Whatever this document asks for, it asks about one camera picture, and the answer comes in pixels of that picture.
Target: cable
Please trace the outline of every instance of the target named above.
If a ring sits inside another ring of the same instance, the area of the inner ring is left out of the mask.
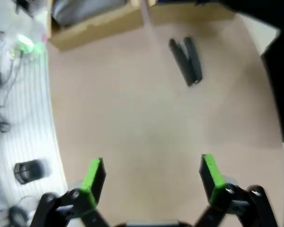
[[[18,75],[19,75],[19,72],[20,72],[20,69],[21,69],[21,65],[22,65],[23,53],[24,53],[24,52],[21,51],[18,71],[17,71],[16,74],[15,74],[14,80],[11,82],[11,85],[10,85],[10,87],[9,87],[9,89],[8,89],[8,91],[7,91],[7,93],[6,93],[6,95],[5,95],[3,104],[0,105],[0,108],[5,107],[6,101],[7,101],[8,97],[9,97],[9,93],[10,93],[11,89],[13,88],[13,86],[14,86],[15,83],[16,83],[16,80],[17,80],[17,78],[18,78]],[[9,78],[11,78],[12,71],[13,71],[13,66],[14,66],[14,61],[12,62],[12,65],[11,65]]]

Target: wire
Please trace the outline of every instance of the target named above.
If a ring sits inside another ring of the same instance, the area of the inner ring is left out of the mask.
[[[0,105],[0,108],[5,107],[6,101],[7,101],[8,97],[9,97],[9,93],[10,93],[11,89],[13,88],[13,86],[14,86],[15,83],[16,83],[16,80],[17,80],[17,78],[18,78],[18,75],[19,75],[19,72],[20,72],[20,69],[21,69],[21,65],[22,65],[23,53],[24,53],[24,52],[21,51],[18,71],[17,71],[16,74],[15,74],[14,80],[11,82],[11,85],[10,85],[10,87],[9,87],[9,89],[8,89],[8,91],[7,91],[7,93],[6,93],[6,95],[5,95],[3,104]],[[6,84],[6,83],[8,82],[8,80],[11,78],[11,75],[12,75],[12,72],[13,72],[13,68],[14,68],[14,61],[13,61],[12,64],[11,64],[11,69],[10,69],[9,77],[8,77],[8,79],[4,82],[4,84]]]

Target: white corrugated panel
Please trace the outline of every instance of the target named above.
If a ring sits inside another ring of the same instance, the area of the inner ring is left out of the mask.
[[[0,54],[3,81],[10,70],[7,51]],[[0,183],[10,205],[28,195],[40,197],[45,192],[64,194],[67,184],[60,158],[49,90],[47,52],[25,56],[17,75],[19,60],[15,60],[12,78],[0,89],[0,104],[17,76],[4,108],[0,113],[11,124],[7,133],[0,134]],[[48,175],[21,185],[13,174],[14,165],[33,159],[44,161]]]

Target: black round object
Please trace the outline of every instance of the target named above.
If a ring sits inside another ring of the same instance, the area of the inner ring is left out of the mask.
[[[9,221],[14,227],[27,227],[28,215],[22,208],[12,206],[9,209]]]
[[[32,160],[29,162],[16,163],[14,175],[20,184],[39,180],[44,176],[42,162],[39,160]]]

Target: green tape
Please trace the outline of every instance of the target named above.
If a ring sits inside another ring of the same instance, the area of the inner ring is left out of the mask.
[[[218,170],[218,166],[213,158],[213,155],[206,154],[204,155],[204,159],[214,182],[213,193],[209,199],[209,203],[214,204],[217,195],[221,190],[224,190],[226,183],[224,181],[223,175]]]
[[[91,192],[91,187],[94,183],[95,176],[97,174],[97,170],[99,168],[100,162],[101,162],[100,158],[94,158],[91,161],[89,165],[89,170],[87,174],[85,175],[85,178],[80,187],[80,190],[88,195],[89,201],[93,208],[97,207],[97,203],[95,201],[94,195]]]

